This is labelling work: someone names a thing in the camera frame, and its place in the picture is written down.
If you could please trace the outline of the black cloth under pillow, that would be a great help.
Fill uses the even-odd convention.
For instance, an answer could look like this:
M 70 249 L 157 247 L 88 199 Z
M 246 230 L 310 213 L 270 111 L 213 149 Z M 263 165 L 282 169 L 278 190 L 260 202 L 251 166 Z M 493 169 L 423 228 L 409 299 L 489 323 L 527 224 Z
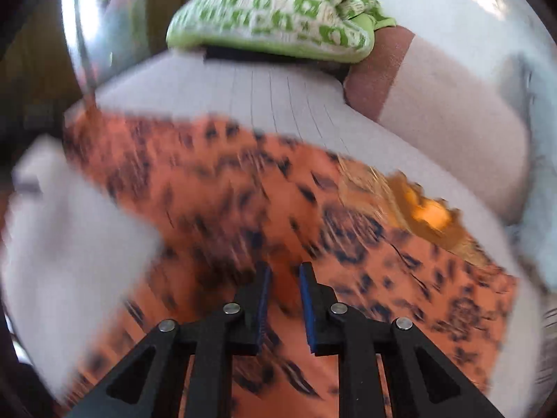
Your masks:
M 327 73 L 338 81 L 344 81 L 348 75 L 350 65 L 334 61 L 317 61 L 289 57 L 284 55 L 249 51 L 231 47 L 206 45 L 205 61 L 232 61 L 234 63 L 274 64 L 283 66 L 300 66 Z

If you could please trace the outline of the light blue pillow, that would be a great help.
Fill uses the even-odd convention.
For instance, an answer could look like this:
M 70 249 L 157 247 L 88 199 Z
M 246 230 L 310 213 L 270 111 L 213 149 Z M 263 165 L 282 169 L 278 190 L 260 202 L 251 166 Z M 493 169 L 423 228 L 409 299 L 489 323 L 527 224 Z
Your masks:
M 524 54 L 516 56 L 523 121 L 529 130 L 524 209 L 507 233 L 529 275 L 556 292 L 556 75 Z

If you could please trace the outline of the pink maroon bolster pillow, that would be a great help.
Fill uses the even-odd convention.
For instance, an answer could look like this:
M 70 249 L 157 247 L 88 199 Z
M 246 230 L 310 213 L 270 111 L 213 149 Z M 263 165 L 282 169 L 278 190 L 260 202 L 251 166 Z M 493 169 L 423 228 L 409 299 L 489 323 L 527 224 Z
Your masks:
M 350 67 L 346 102 L 441 166 L 506 224 L 522 214 L 529 133 L 491 85 L 403 26 Z

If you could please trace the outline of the wooden door with stained glass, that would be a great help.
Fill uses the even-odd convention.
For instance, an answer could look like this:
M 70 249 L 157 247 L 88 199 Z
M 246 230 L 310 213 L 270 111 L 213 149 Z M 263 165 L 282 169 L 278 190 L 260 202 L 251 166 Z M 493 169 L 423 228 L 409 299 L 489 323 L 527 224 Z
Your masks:
M 166 48 L 188 0 L 25 0 L 1 33 L 1 115 L 61 112 Z

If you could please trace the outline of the green white patterned pillow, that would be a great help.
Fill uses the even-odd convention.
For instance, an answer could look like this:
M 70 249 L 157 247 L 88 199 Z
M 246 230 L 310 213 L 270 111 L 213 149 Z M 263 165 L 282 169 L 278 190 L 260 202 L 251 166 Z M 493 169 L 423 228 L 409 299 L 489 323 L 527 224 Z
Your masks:
M 370 55 L 378 30 L 393 26 L 378 0 L 191 0 L 173 16 L 166 42 L 353 64 Z

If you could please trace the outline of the orange black floral blouse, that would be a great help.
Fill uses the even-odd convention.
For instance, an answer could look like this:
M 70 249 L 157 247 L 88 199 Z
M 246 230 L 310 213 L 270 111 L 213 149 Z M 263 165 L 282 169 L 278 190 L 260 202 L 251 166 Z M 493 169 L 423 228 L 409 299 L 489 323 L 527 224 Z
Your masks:
M 159 231 L 162 251 L 77 367 L 73 406 L 159 321 L 192 322 L 273 272 L 264 346 L 233 365 L 236 417 L 334 417 L 335 358 L 307 345 L 298 268 L 367 317 L 413 320 L 482 392 L 517 281 L 457 210 L 402 174 L 230 119 L 178 122 L 90 109 L 64 136 L 68 161 Z

